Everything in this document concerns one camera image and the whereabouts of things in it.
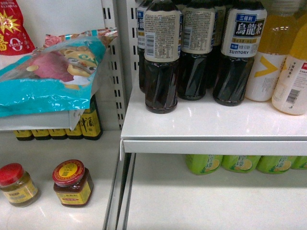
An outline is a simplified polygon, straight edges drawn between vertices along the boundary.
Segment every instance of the white shelf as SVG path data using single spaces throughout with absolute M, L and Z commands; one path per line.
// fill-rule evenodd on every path
M 0 229 L 103 229 L 113 178 L 118 164 L 120 131 L 104 131 L 92 140 L 18 141 L 12 133 L 1 134 L 1 167 L 20 163 L 38 186 L 41 196 L 20 208 L 0 194 Z M 94 190 L 89 203 L 81 208 L 63 206 L 53 191 L 52 172 L 61 162 L 81 160 L 89 169 Z
M 159 115 L 146 109 L 135 82 L 121 134 L 126 152 L 306 155 L 307 115 L 286 115 L 270 102 L 248 99 L 223 106 L 208 90 L 201 100 L 179 99 L 174 111 Z
M 196 176 L 184 155 L 137 153 L 127 230 L 306 229 L 306 174 Z

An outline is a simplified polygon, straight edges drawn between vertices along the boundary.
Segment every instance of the bottle cap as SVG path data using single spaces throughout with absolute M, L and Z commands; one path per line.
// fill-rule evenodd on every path
M 0 186 L 7 186 L 18 181 L 24 174 L 21 164 L 12 163 L 0 169 Z
M 300 5 L 301 0 L 274 0 L 270 11 L 295 13 Z
M 85 173 L 85 167 L 79 160 L 68 160 L 59 164 L 53 171 L 52 179 L 60 187 L 69 187 L 79 182 Z

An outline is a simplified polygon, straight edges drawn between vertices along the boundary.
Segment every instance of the red jar lid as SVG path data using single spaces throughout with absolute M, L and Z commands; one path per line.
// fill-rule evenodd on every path
M 21 164 L 12 163 L 0 168 L 0 186 L 7 186 L 18 181 L 24 174 Z
M 85 167 L 81 161 L 68 160 L 54 169 L 52 179 L 60 187 L 69 187 L 79 182 L 84 173 Z

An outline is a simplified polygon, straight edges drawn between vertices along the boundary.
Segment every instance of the barcode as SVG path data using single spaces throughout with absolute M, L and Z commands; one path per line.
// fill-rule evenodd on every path
M 68 171 L 64 171 L 61 176 L 67 176 L 67 175 L 68 175 Z
M 184 34 L 183 34 L 183 46 L 185 48 L 190 47 L 190 39 L 191 39 L 191 33 L 192 33 L 192 28 L 186 27 L 184 29 Z
M 154 34 L 145 35 L 146 55 L 154 57 Z
M 290 91 L 290 94 L 289 94 L 289 96 L 288 96 L 286 102 L 291 103 L 291 104 L 294 104 L 294 103 L 296 102 L 297 97 L 299 96 L 300 92 L 301 92 L 301 91 L 299 91 L 299 90 L 294 90 L 294 89 L 292 89 L 292 90 Z

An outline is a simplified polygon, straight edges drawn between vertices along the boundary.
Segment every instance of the white bottle label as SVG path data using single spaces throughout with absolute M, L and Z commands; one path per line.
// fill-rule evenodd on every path
M 221 52 L 235 58 L 255 56 L 266 17 L 266 10 L 231 9 L 227 18 Z
M 139 7 L 136 10 L 138 20 L 138 47 L 141 49 L 145 49 L 144 13 L 146 10 L 146 7 Z
M 248 78 L 245 97 L 259 102 L 270 99 L 286 57 L 287 55 L 257 52 Z
M 215 29 L 215 34 L 213 35 L 213 39 L 214 39 L 213 46 L 219 46 L 222 42 L 226 7 L 225 6 L 216 6 L 215 10 L 216 10 L 217 16 L 216 16 L 216 19 L 215 19 L 216 29 Z
M 273 105 L 284 113 L 307 111 L 307 61 L 288 55 L 272 96 Z
M 208 54 L 212 50 L 214 8 L 183 10 L 182 51 L 190 54 Z
M 144 15 L 145 59 L 171 62 L 179 59 L 182 14 L 180 11 L 151 11 Z

